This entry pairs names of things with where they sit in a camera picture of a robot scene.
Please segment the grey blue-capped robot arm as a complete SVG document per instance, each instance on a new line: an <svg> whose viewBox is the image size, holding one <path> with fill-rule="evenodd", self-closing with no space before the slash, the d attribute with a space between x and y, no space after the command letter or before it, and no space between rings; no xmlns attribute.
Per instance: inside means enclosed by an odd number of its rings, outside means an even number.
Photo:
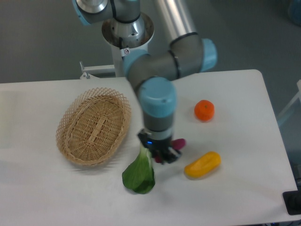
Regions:
<svg viewBox="0 0 301 226"><path fill-rule="evenodd" d="M103 37L118 48L116 76L129 81L143 113L141 144L157 162L176 161L181 152L172 145L177 104L173 81L213 68L215 44L199 37L183 0L154 2L169 42L168 52L160 56L143 48L153 28L138 0L75 0L72 4L82 24L102 22Z"/></svg>

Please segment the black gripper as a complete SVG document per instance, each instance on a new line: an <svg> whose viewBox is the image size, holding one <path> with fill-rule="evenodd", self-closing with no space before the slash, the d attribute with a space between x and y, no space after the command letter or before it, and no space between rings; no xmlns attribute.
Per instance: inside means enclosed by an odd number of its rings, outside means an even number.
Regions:
<svg viewBox="0 0 301 226"><path fill-rule="evenodd" d="M162 140L151 139L150 134L147 133L144 129L141 129L137 136L143 147L147 148L150 151L151 157L153 159L157 155L161 157L162 164L171 164L177 161L182 155L181 151L172 148L171 136Z"/></svg>

